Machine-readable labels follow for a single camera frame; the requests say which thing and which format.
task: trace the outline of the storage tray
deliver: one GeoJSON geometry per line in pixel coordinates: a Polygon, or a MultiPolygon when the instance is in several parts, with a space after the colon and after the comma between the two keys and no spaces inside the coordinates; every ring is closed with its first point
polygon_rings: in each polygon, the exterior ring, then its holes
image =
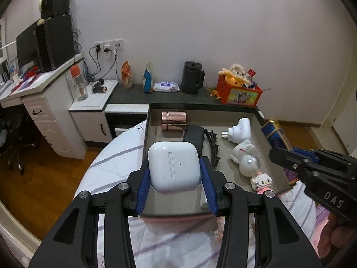
{"type": "MultiPolygon", "coordinates": [[[[216,170],[224,173],[229,182],[242,187],[245,191],[253,191],[249,178],[240,174],[238,165],[230,159],[233,148],[237,145],[222,138],[222,131],[237,125],[241,118],[249,118],[252,129],[252,144],[256,146],[258,153],[256,156],[260,160],[260,171],[267,173],[273,180],[272,189],[276,193],[289,190],[289,182],[283,168],[270,162],[269,150],[271,149],[267,139],[261,131],[264,123],[257,109],[228,105],[200,105],[200,104],[162,104],[152,103],[150,105],[148,121],[145,134],[144,152],[146,156],[150,146],[159,141],[183,141],[183,132],[162,131],[161,113],[162,111],[185,111],[187,125],[199,125],[213,130],[217,134],[217,144],[219,144],[219,156],[221,160],[216,170]]],[[[210,158],[210,147],[205,137],[202,156],[210,158]]],[[[201,190],[200,185],[194,191],[174,195],[158,194],[150,187],[146,201],[144,216],[187,216],[192,214],[207,213],[207,210],[200,208],[201,190]]]]}

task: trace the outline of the white bedsheet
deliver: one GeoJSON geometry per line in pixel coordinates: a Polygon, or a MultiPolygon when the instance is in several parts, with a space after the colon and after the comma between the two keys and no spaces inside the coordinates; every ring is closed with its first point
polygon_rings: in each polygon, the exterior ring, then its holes
{"type": "MultiPolygon", "coordinates": [[[[126,181],[129,173],[141,166],[146,121],[115,138],[94,160],[85,173],[80,191],[92,194],[110,190],[126,181]]],[[[281,200],[302,227],[312,236],[315,227],[315,202],[307,197],[298,182],[281,200]]],[[[129,218],[130,236],[138,268],[215,267],[221,243],[214,231],[217,220],[212,215],[185,218],[129,218]]],[[[249,229],[248,267],[254,267],[254,235],[249,229]]],[[[98,266],[104,267],[104,215],[99,217],[98,266]]]]}

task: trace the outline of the rose gold cylinder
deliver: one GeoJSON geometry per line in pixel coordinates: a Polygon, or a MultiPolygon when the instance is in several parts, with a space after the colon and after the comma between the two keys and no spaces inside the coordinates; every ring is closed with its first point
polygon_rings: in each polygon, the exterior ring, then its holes
{"type": "Polygon", "coordinates": [[[163,131],[184,131],[186,128],[186,112],[163,111],[161,128],[163,131]]]}

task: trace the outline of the red toy bin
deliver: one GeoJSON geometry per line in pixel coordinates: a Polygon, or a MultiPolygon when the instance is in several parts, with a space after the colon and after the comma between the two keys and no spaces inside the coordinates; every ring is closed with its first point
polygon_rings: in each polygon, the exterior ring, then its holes
{"type": "Polygon", "coordinates": [[[221,97],[222,104],[255,107],[263,91],[260,87],[233,87],[226,83],[224,76],[219,76],[216,90],[221,97]]]}

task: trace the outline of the black pitcher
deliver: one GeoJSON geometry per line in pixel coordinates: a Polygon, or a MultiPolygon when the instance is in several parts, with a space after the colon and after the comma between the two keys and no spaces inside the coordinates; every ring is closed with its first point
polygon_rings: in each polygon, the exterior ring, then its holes
{"type": "Polygon", "coordinates": [[[183,67],[182,91],[186,94],[196,95],[199,89],[203,86],[205,72],[202,69],[202,64],[197,61],[187,61],[183,67]]]}

